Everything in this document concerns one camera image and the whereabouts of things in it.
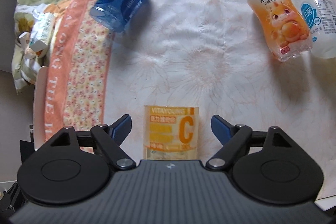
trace blue bottle label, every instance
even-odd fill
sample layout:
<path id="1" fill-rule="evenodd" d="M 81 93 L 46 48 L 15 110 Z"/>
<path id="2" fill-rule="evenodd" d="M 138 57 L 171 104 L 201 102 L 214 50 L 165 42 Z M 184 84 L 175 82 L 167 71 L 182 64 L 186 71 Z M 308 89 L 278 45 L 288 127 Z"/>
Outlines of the blue bottle label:
<path id="1" fill-rule="evenodd" d="M 141 3 L 142 0 L 97 0 L 90 15 L 110 30 L 122 32 Z"/>
<path id="2" fill-rule="evenodd" d="M 317 17 L 316 9 L 311 7 L 309 4 L 307 3 L 302 4 L 301 13 L 310 29 L 314 25 L 319 25 L 321 23 L 321 19 Z"/>

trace cartoon dragon label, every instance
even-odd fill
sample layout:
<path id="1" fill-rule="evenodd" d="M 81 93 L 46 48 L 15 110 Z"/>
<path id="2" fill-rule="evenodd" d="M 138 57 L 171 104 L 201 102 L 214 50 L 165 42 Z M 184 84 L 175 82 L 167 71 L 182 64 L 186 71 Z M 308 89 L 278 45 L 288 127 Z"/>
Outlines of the cartoon dragon label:
<path id="1" fill-rule="evenodd" d="M 312 48 L 309 27 L 291 0 L 247 0 L 257 15 L 267 45 L 280 61 Z"/>

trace bed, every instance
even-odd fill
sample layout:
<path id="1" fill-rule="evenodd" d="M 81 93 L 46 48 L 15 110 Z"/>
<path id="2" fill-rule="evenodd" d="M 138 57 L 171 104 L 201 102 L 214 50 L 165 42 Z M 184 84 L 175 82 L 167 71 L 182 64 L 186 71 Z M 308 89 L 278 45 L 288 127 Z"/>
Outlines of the bed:
<path id="1" fill-rule="evenodd" d="M 199 107 L 203 161 L 221 147 L 214 114 L 255 130 L 278 125 L 322 167 L 319 198 L 336 195 L 334 59 L 306 52 L 279 63 L 246 0 L 147 0 L 121 34 L 89 16 L 94 2 L 18 0 L 18 34 L 31 28 L 34 9 L 57 17 L 44 60 L 22 59 L 19 45 L 13 59 L 18 90 L 49 66 L 36 84 L 37 147 L 62 126 L 87 130 L 128 113 L 133 130 L 122 145 L 139 162 L 144 105 Z"/>

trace blue plastic bottle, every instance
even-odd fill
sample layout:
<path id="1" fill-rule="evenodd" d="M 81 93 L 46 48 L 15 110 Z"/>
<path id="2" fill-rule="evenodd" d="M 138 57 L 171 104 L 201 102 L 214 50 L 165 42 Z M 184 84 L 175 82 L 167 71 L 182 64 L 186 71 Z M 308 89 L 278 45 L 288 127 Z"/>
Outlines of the blue plastic bottle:
<path id="1" fill-rule="evenodd" d="M 115 32 L 122 32 L 143 0 L 97 0 L 90 16 Z"/>

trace yellow bottle label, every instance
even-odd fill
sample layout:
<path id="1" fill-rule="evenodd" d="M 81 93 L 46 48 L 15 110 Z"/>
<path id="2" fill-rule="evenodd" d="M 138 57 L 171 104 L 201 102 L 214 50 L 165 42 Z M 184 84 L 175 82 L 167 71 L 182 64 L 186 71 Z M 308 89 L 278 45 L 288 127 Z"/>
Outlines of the yellow bottle label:
<path id="1" fill-rule="evenodd" d="M 197 158 L 198 107 L 145 106 L 144 158 Z"/>

